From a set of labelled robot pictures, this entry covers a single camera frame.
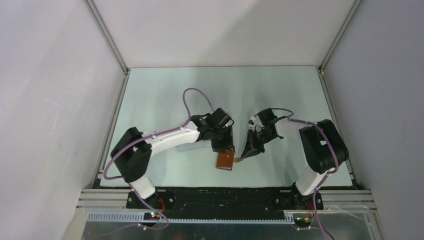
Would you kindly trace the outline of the brown leather card holder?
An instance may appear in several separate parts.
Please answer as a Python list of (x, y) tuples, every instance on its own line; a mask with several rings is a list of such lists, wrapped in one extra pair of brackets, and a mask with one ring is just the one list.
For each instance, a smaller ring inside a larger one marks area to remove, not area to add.
[(218, 170), (231, 171), (233, 169), (233, 164), (241, 161), (243, 161), (243, 158), (235, 157), (235, 153), (227, 149), (225, 152), (218, 153), (215, 168)]

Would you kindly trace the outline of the clear plastic card box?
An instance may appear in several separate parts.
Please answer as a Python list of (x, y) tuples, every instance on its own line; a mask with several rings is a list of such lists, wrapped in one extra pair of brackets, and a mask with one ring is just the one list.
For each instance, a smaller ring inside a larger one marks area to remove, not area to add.
[(210, 147), (211, 147), (210, 141), (198, 141), (193, 143), (181, 144), (176, 146), (175, 148), (177, 152), (182, 153), (182, 152), (194, 151), (194, 150), (210, 148)]

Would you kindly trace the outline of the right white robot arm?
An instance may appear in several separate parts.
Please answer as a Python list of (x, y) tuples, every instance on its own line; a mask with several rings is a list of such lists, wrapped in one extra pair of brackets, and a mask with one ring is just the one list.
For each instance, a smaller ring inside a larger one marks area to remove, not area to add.
[(246, 143), (240, 159), (244, 160), (265, 152), (265, 144), (285, 137), (299, 139), (307, 162), (301, 177), (294, 182), (291, 204), (304, 209), (311, 202), (325, 180), (335, 174), (350, 158), (349, 150), (330, 119), (318, 122), (295, 119), (294, 112), (276, 116), (276, 108), (266, 108), (248, 121)]

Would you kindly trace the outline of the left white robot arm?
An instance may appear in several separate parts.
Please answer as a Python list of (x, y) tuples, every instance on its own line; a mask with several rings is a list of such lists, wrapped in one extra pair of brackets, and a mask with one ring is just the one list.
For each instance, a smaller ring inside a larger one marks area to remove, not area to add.
[(122, 178), (139, 197), (145, 208), (153, 208), (158, 202), (156, 188), (146, 172), (150, 159), (165, 150), (185, 144), (209, 141), (212, 151), (225, 154), (234, 150), (232, 125), (234, 121), (222, 108), (213, 113), (193, 115), (182, 126), (162, 132), (144, 135), (136, 127), (129, 128), (110, 152), (111, 160), (103, 176), (115, 165)]

